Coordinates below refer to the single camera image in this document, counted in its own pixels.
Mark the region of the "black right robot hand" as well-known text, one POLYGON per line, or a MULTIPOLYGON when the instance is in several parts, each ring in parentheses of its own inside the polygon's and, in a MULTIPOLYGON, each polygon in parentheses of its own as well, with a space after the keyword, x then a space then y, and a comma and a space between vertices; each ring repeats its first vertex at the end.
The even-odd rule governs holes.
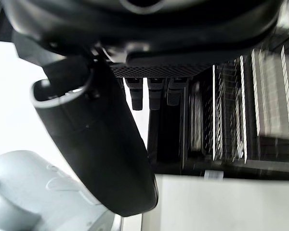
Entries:
POLYGON ((148 154, 112 64, 211 65, 276 27, 280 0, 4 0, 32 103, 82 183, 123 217, 154 209, 148 154))

